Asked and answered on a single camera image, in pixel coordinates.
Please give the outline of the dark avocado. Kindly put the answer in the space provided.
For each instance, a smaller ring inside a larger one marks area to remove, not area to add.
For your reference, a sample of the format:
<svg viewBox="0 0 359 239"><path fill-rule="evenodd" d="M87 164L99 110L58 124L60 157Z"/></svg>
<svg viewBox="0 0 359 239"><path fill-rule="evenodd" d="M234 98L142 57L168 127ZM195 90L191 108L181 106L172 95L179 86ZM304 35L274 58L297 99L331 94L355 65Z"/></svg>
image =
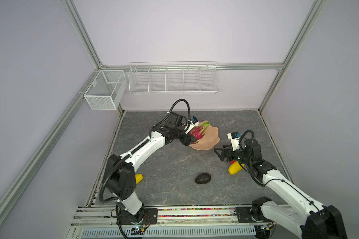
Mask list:
<svg viewBox="0 0 359 239"><path fill-rule="evenodd" d="M211 175L209 173L201 173L194 181L196 184L207 184L211 181Z"/></svg>

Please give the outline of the yellow mango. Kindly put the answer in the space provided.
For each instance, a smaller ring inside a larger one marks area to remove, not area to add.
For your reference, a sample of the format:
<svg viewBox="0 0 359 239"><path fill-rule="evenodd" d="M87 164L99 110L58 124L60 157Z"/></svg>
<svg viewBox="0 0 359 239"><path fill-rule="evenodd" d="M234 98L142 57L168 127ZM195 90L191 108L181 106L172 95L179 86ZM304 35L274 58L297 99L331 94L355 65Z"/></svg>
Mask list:
<svg viewBox="0 0 359 239"><path fill-rule="evenodd" d="M139 184L143 180L142 174L136 174L135 175L136 184Z"/></svg>
<svg viewBox="0 0 359 239"><path fill-rule="evenodd" d="M228 173L230 175L234 175L234 174L238 173L239 171L241 171L244 168L244 166L245 166L244 164L236 161L229 166Z"/></svg>

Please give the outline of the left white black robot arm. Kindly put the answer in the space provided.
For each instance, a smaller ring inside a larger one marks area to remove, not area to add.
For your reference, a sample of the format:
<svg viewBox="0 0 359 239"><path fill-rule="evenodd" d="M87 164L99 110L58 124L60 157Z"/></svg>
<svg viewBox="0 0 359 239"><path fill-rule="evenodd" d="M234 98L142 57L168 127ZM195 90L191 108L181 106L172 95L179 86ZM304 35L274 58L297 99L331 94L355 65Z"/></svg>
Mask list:
<svg viewBox="0 0 359 239"><path fill-rule="evenodd" d="M120 156L111 155L106 162L97 201L101 204L115 202L132 222L141 222L145 206L135 192L135 173L154 152L173 140L179 140L184 146L196 141L190 131L198 126L198 119L195 116L186 119L186 122L183 119L183 115L168 112L161 122L152 126L150 134L143 141Z"/></svg>

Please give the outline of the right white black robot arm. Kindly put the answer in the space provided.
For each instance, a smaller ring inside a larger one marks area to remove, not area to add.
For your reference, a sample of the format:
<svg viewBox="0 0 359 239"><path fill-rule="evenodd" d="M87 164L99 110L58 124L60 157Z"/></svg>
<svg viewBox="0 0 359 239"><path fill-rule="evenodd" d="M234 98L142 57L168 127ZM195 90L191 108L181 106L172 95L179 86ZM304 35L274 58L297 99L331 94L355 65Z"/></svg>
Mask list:
<svg viewBox="0 0 359 239"><path fill-rule="evenodd" d="M262 158L259 146L234 150L225 145L214 149L222 161L234 161L246 167L256 184L277 193L293 210L287 210L268 197L252 202L251 217L255 221L271 220L300 239L346 239L347 232L341 212L325 206L292 184L270 162Z"/></svg>

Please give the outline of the pink dragon fruit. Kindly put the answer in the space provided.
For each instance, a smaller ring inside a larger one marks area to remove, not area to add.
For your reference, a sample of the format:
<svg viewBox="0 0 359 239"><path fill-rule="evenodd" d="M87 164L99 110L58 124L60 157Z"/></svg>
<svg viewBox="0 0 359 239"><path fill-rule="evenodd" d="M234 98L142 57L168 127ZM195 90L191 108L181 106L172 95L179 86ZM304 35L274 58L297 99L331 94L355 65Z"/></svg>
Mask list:
<svg viewBox="0 0 359 239"><path fill-rule="evenodd" d="M206 130L209 127L210 122L204 122L202 124L200 124L199 126L194 127L189 134L192 136L192 143L191 144L196 144L198 143L206 134Z"/></svg>

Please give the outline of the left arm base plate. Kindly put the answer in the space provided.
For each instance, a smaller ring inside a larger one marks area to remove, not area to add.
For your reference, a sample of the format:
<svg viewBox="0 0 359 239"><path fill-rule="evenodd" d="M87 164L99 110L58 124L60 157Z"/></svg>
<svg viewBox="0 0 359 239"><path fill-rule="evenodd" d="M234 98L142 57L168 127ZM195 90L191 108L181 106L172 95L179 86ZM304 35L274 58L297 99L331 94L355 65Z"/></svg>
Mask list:
<svg viewBox="0 0 359 239"><path fill-rule="evenodd" d="M119 210L116 217L120 219L121 225L155 225L158 220L158 208L142 208L136 215L126 210Z"/></svg>

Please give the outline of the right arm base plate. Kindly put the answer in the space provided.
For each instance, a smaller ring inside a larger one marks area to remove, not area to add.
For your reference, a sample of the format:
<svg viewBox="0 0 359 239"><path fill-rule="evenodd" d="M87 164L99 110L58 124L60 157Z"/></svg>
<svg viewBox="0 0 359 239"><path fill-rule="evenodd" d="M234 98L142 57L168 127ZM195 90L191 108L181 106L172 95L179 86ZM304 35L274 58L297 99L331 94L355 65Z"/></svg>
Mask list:
<svg viewBox="0 0 359 239"><path fill-rule="evenodd" d="M274 223L265 218L258 208L252 209L252 206L236 207L234 215L238 218L239 223Z"/></svg>

